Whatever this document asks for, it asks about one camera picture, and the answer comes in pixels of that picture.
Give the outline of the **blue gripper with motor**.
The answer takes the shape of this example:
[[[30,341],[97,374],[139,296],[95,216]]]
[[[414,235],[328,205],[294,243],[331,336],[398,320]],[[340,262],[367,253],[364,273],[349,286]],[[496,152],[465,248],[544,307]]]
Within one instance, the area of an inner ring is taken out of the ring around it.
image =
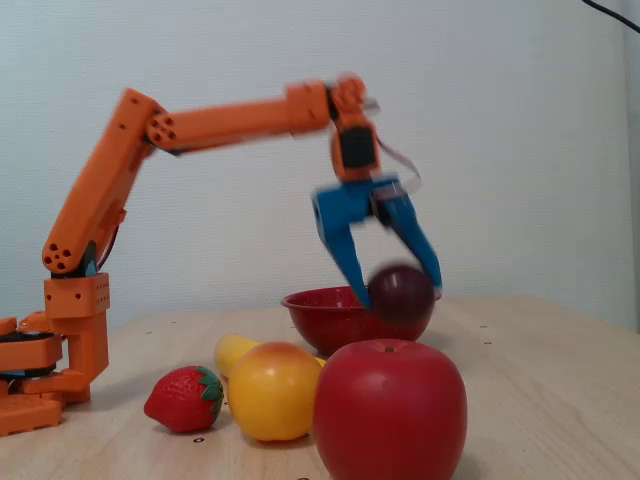
[[[360,304],[370,310],[371,298],[364,283],[350,225],[373,215],[377,202],[388,226],[419,261],[434,289],[443,289],[440,263],[423,232],[413,204],[396,175],[343,182],[317,189],[312,194],[316,227],[324,245]]]

